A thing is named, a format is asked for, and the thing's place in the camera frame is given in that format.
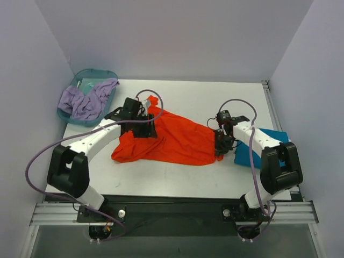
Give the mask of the orange t shirt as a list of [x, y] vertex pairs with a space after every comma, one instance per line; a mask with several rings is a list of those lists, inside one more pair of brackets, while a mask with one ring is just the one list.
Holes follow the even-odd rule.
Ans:
[[204, 166], [224, 158], [215, 154], [214, 132], [204, 125], [166, 110], [154, 124], [157, 138], [135, 138], [132, 132], [124, 133], [111, 159], [120, 163], [145, 159]]

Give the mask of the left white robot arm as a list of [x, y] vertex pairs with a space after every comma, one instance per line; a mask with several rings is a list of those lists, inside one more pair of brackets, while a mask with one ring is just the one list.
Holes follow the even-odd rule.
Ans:
[[124, 105], [107, 114], [95, 132], [69, 144], [53, 149], [47, 183], [90, 207], [96, 221], [108, 217], [105, 198], [90, 185], [89, 161], [112, 140], [131, 131], [136, 138], [156, 138], [154, 115], [148, 112], [152, 101], [126, 98]]

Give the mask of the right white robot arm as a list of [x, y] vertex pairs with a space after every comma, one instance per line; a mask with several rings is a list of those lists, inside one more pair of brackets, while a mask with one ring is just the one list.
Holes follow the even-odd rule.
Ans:
[[215, 156], [223, 156], [239, 141], [249, 147], [249, 161], [254, 189], [246, 193], [238, 213], [251, 219], [275, 196], [303, 182], [297, 147], [292, 142], [281, 142], [256, 129], [245, 116], [231, 117], [227, 111], [216, 115], [219, 129], [214, 131]]

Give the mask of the folded blue t shirt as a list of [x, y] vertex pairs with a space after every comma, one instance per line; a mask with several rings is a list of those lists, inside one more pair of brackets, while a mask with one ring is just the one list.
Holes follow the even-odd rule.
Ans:
[[[269, 130], [265, 128], [260, 128], [262, 132], [267, 134], [268, 136], [286, 143], [288, 142], [288, 134], [284, 131], [274, 131], [274, 130]], [[253, 162], [254, 162], [254, 167], [256, 169], [261, 169], [261, 158], [253, 152]], [[234, 163], [245, 166], [245, 167], [250, 167], [250, 159], [249, 159], [249, 147], [246, 144], [243, 144], [241, 141], [238, 142], [238, 147], [236, 148], [235, 151], [235, 158], [234, 158]]]

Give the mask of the purple t shirt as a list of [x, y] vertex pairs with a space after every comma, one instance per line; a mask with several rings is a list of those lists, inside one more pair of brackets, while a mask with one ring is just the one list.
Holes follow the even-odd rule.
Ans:
[[118, 85], [118, 79], [108, 78], [95, 84], [86, 95], [79, 88], [70, 85], [62, 93], [58, 109], [70, 115], [73, 120], [95, 120], [104, 111], [110, 94]]

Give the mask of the teal plastic basket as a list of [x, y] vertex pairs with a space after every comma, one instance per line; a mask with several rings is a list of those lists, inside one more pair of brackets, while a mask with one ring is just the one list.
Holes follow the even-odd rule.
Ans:
[[[99, 83], [107, 80], [108, 78], [116, 78], [118, 79], [118, 76], [116, 73], [109, 71], [109, 70], [98, 70], [98, 69], [84, 69], [79, 71], [73, 80], [71, 81], [70, 85], [73, 85], [77, 88], [79, 88], [85, 95], [91, 90], [91, 88]], [[79, 126], [85, 126], [85, 127], [93, 127], [100, 123], [100, 121], [105, 117], [105, 115], [108, 113], [112, 100], [114, 98], [116, 88], [112, 91], [110, 94], [110, 98], [108, 100], [108, 103], [105, 105], [104, 111], [101, 113], [100, 117], [92, 120], [92, 121], [81, 121], [81, 120], [73, 120], [70, 118], [70, 115], [66, 114], [65, 112], [59, 110], [57, 108], [57, 114], [63, 121], [79, 125]]]

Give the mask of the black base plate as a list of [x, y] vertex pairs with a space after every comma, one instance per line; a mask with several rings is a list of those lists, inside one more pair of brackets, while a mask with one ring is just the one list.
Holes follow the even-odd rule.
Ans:
[[105, 197], [102, 214], [81, 206], [77, 222], [88, 223], [91, 237], [107, 239], [123, 229], [127, 237], [227, 237], [245, 239], [261, 233], [268, 222], [261, 209], [249, 209], [243, 199], [180, 198], [148, 196]]

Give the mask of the aluminium mounting rail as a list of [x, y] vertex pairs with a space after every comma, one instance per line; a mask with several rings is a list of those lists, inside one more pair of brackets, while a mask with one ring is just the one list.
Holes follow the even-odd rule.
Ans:
[[[317, 224], [319, 222], [315, 207], [311, 202], [277, 202], [277, 210], [272, 218], [274, 224]], [[31, 226], [48, 225], [89, 225], [103, 226], [107, 218], [94, 218], [90, 212], [78, 205], [69, 203], [37, 204], [31, 218]], [[250, 225], [257, 218], [236, 218], [232, 210], [221, 203], [115, 203], [114, 216], [121, 223], [129, 225], [130, 220], [139, 222], [158, 219], [194, 219], [201, 222], [216, 219], [221, 222], [235, 221], [238, 225]]]

